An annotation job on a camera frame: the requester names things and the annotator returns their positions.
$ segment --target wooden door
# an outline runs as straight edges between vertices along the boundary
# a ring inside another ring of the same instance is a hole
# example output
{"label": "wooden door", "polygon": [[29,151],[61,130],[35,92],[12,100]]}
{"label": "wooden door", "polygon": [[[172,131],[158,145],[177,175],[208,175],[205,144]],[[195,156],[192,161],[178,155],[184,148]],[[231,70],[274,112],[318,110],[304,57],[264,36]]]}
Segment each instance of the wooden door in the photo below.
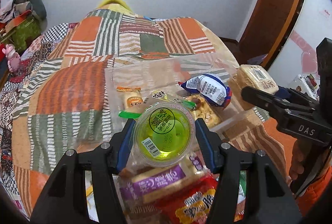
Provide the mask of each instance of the wooden door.
{"label": "wooden door", "polygon": [[258,0],[240,40],[246,59],[267,54],[289,15],[294,0]]}

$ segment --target jelly cup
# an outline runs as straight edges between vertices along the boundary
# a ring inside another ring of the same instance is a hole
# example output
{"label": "jelly cup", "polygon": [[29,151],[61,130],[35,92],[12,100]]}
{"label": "jelly cup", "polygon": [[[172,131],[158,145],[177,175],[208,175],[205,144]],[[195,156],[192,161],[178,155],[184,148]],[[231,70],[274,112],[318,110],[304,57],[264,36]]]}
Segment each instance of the jelly cup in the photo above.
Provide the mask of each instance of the jelly cup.
{"label": "jelly cup", "polygon": [[167,167],[190,151],[194,139],[195,122],[190,112],[176,103],[158,103],[135,124],[133,156],[147,166]]}

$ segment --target patterned quilt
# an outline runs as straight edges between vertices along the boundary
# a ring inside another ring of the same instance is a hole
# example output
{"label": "patterned quilt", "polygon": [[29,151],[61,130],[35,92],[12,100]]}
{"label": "patterned quilt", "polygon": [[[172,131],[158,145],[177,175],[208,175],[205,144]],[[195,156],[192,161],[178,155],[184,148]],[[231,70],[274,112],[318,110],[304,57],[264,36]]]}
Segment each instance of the patterned quilt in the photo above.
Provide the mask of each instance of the patterned quilt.
{"label": "patterned quilt", "polygon": [[[223,42],[192,18],[150,20],[108,5],[80,23],[51,28],[24,53],[19,75],[0,93],[0,183],[29,218],[67,149],[82,152],[112,137],[104,68],[216,51],[238,67]],[[249,127],[233,127],[227,139],[238,149],[265,149],[283,172],[282,145],[254,111],[246,120]]]}

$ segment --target patchwork bedspread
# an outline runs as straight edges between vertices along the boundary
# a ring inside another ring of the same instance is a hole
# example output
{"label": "patchwork bedspread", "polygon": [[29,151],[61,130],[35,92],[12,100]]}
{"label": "patchwork bedspread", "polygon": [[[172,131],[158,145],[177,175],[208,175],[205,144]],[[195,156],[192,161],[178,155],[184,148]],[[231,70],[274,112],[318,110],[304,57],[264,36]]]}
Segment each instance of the patchwork bedspread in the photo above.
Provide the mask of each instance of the patchwork bedspread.
{"label": "patchwork bedspread", "polygon": [[[80,23],[51,28],[24,53],[19,75],[0,93],[0,183],[30,217],[67,149],[90,150],[112,137],[104,68],[216,51],[238,67],[223,42],[192,18],[149,20],[107,5]],[[225,136],[241,150],[265,149],[286,176],[283,146],[261,119],[253,111]]]}

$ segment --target pink plush pig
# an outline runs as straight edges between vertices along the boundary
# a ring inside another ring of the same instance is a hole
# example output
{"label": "pink plush pig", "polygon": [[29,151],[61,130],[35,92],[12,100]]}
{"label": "pink plush pig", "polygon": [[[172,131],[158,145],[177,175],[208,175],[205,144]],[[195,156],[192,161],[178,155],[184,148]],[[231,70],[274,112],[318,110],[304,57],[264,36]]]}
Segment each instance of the pink plush pig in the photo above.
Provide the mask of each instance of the pink plush pig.
{"label": "pink plush pig", "polygon": [[15,52],[15,47],[13,45],[6,45],[6,49],[2,49],[2,52],[6,55],[6,58],[8,60],[8,69],[13,74],[16,74],[21,57],[17,52]]}

